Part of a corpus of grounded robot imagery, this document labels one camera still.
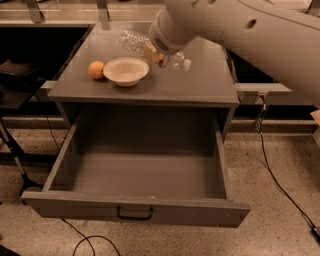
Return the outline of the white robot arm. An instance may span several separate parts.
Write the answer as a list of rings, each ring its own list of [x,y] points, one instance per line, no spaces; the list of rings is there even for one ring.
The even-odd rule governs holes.
[[[320,18],[265,0],[164,0],[149,28],[173,55],[197,37],[217,43],[313,105],[320,104]]]

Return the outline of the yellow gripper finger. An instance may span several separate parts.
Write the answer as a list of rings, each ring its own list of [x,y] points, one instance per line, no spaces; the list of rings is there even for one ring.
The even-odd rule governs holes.
[[[150,43],[147,43],[142,51],[142,58],[148,63],[154,64],[163,59],[164,55],[157,51],[157,49]]]

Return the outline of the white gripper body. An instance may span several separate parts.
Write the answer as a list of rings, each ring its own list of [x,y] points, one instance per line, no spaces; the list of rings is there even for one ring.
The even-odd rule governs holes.
[[[184,49],[196,36],[176,24],[167,9],[162,7],[149,28],[149,39],[156,50],[174,55]]]

